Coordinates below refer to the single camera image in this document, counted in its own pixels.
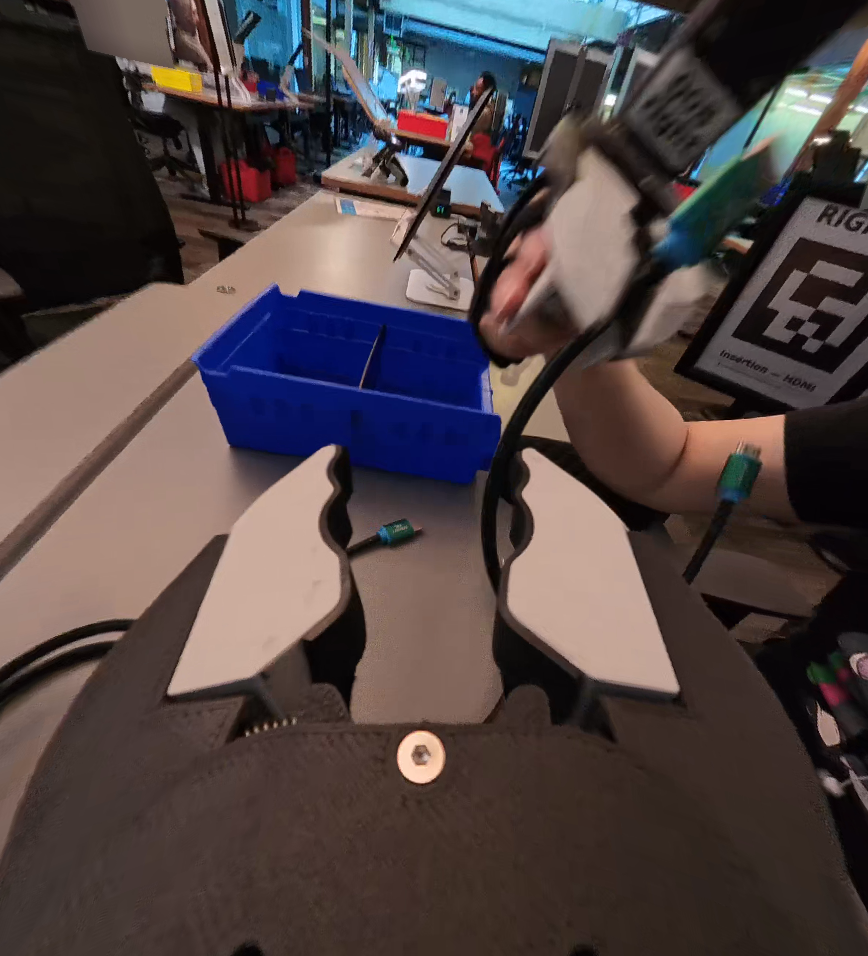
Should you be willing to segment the red plastic tray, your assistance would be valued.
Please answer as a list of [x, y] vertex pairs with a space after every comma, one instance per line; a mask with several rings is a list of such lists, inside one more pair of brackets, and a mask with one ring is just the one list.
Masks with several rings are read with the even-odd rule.
[[443, 115], [402, 109], [397, 113], [396, 130], [400, 137], [421, 143], [449, 141], [449, 121]]

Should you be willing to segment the black office chair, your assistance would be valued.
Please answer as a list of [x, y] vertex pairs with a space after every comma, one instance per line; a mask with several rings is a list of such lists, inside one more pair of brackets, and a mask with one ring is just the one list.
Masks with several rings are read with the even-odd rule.
[[181, 247], [115, 61], [59, 17], [0, 3], [0, 373], [153, 284], [183, 285]]

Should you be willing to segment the black framed marker sign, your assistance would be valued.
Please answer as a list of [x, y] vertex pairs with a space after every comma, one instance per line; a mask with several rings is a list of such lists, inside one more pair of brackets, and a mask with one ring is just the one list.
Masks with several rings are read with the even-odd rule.
[[747, 411], [868, 390], [868, 209], [802, 196], [753, 243], [676, 372]]

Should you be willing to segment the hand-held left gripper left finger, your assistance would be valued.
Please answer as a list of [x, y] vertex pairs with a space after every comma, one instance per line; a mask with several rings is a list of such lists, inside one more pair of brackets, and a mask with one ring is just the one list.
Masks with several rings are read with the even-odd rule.
[[347, 555], [347, 449], [319, 449], [234, 522], [166, 687], [169, 699], [298, 703], [312, 685], [349, 703], [366, 624]]

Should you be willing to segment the red office chair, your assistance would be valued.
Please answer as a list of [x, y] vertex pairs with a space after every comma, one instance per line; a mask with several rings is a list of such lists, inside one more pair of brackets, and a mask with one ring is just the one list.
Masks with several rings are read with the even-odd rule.
[[477, 132], [473, 133], [469, 139], [470, 161], [486, 173], [494, 188], [498, 185], [506, 143], [507, 137], [503, 134], [494, 140], [488, 133]]

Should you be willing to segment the blue and white paper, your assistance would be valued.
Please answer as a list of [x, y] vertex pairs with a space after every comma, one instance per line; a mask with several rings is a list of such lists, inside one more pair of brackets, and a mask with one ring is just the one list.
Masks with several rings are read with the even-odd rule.
[[361, 200], [352, 197], [336, 196], [335, 209], [338, 214], [349, 217], [360, 217], [372, 220], [398, 222], [411, 212], [397, 204], [386, 204], [376, 201]]

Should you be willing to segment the person's black shirt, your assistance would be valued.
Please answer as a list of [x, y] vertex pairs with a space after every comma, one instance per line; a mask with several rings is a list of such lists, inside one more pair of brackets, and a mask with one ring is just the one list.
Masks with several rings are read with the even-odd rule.
[[794, 516], [842, 573], [818, 621], [868, 635], [868, 397], [788, 413], [784, 451]]

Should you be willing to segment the blue plastic bin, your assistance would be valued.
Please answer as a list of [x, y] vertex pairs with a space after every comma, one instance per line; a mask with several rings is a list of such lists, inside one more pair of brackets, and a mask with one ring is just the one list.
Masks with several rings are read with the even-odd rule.
[[457, 317], [274, 285], [192, 361], [234, 448], [306, 458], [340, 446], [359, 467], [469, 484], [502, 433], [488, 359]]

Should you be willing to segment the yellow plastic bin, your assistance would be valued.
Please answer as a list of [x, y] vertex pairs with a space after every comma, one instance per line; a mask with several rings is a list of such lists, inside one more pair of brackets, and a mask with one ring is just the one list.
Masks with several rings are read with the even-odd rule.
[[191, 97], [199, 97], [203, 92], [203, 77], [198, 71], [156, 65], [152, 65], [150, 71], [154, 84], [161, 90]]

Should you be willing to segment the silver desk stand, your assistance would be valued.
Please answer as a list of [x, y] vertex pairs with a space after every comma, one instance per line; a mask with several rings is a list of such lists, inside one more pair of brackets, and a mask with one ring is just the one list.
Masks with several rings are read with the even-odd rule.
[[453, 266], [440, 245], [435, 246], [415, 235], [408, 236], [413, 221], [399, 221], [391, 236], [396, 247], [395, 260], [406, 256], [412, 263], [405, 296], [418, 305], [445, 308], [466, 314], [470, 308], [474, 282]]

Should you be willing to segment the person's right hand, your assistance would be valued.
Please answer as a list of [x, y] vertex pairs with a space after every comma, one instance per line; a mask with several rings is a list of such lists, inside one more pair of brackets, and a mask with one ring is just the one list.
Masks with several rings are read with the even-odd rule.
[[564, 318], [548, 317], [534, 288], [547, 269], [547, 227], [537, 226], [514, 240], [505, 256], [488, 308], [479, 325], [488, 352], [500, 364], [519, 363], [536, 355], [549, 359], [573, 339], [575, 328]]

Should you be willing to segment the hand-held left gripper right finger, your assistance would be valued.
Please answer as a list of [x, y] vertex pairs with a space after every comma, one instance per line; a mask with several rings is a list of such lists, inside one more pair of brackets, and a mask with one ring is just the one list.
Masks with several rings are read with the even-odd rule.
[[516, 462], [523, 534], [502, 569], [504, 623], [583, 686], [675, 700], [679, 681], [626, 525], [536, 449]]

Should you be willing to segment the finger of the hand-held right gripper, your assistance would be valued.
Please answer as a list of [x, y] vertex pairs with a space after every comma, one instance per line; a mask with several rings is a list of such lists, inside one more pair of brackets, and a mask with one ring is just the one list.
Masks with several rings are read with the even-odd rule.
[[551, 309], [568, 334], [607, 324], [638, 270], [642, 198], [598, 149], [579, 157], [573, 184], [546, 222]]
[[591, 366], [637, 358], [696, 329], [722, 293], [722, 273], [714, 266], [675, 269], [641, 282], [619, 306], [607, 330], [591, 345]]

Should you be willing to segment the person's right forearm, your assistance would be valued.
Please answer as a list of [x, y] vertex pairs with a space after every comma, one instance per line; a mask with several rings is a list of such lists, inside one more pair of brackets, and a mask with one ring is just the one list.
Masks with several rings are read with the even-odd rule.
[[570, 440], [587, 469], [612, 491], [669, 514], [710, 514], [728, 456], [760, 451], [752, 510], [795, 522], [785, 468], [783, 416], [686, 421], [633, 360], [574, 363], [554, 386]]

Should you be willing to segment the thin black panel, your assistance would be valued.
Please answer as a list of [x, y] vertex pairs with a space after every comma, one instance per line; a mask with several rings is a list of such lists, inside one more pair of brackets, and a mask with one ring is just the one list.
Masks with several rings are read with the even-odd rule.
[[397, 244], [397, 248], [393, 256], [394, 262], [399, 261], [409, 250], [411, 243], [420, 230], [421, 224], [430, 212], [430, 206], [438, 190], [445, 186], [447, 178], [451, 174], [453, 168], [460, 161], [461, 155], [467, 146], [467, 138], [470, 135], [470, 128], [472, 124], [472, 121], [469, 122], [466, 119], [460, 133], [452, 139], [451, 144], [444, 158], [441, 160], [435, 174], [430, 180], [426, 191], [418, 199], [414, 209], [406, 217], [404, 217], [404, 221], [399, 223], [395, 233], [392, 234], [392, 244]]

